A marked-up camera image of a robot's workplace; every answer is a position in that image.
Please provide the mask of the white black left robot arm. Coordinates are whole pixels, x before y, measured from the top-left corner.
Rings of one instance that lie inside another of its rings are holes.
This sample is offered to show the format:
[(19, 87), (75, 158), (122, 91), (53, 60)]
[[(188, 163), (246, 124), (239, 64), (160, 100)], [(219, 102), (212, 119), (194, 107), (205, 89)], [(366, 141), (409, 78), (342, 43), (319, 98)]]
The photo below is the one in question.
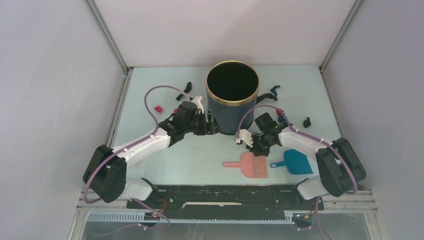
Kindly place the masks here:
[(145, 178), (128, 177), (130, 167), (157, 151), (173, 146), (186, 134), (205, 136), (219, 132), (220, 126), (213, 110), (204, 110), (200, 102), (182, 102), (152, 132), (118, 147), (103, 144), (95, 149), (82, 177), (85, 183), (84, 201), (94, 203), (87, 197), (91, 189), (105, 203), (119, 198), (137, 199), (145, 208), (153, 208), (158, 202), (158, 194), (153, 191), (155, 186)]

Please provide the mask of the blue dustpan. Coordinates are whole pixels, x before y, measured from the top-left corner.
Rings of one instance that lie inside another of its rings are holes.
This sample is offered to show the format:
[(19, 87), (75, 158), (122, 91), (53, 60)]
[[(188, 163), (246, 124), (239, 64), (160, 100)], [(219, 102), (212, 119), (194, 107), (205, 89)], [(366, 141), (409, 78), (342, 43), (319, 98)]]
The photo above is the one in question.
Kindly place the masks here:
[(270, 164), (272, 169), (280, 167), (286, 167), (291, 175), (309, 175), (314, 173), (307, 156), (295, 149), (286, 150), (283, 153), (283, 160)]

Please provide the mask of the pink hand brush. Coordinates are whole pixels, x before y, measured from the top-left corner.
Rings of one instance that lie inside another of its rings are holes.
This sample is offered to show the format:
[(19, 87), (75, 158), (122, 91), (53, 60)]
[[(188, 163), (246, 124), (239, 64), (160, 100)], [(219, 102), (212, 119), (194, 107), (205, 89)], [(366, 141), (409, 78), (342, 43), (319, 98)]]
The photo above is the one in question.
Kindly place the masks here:
[(244, 153), (239, 162), (224, 162), (224, 168), (238, 168), (249, 179), (267, 179), (268, 165), (265, 156), (254, 156), (252, 152)]

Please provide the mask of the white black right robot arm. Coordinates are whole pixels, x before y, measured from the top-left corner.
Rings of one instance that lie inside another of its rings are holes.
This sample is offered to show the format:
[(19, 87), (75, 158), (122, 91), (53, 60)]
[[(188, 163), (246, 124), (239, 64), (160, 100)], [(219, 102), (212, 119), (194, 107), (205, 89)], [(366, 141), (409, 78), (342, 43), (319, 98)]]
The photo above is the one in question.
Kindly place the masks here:
[(311, 199), (331, 195), (340, 197), (367, 177), (367, 172), (351, 143), (340, 137), (327, 141), (296, 129), (287, 122), (277, 123), (268, 113), (257, 117), (254, 122), (260, 133), (251, 135), (252, 144), (247, 148), (257, 156), (268, 156), (273, 146), (296, 150), (316, 161), (318, 175), (308, 178), (291, 194), (291, 204), (304, 209)]

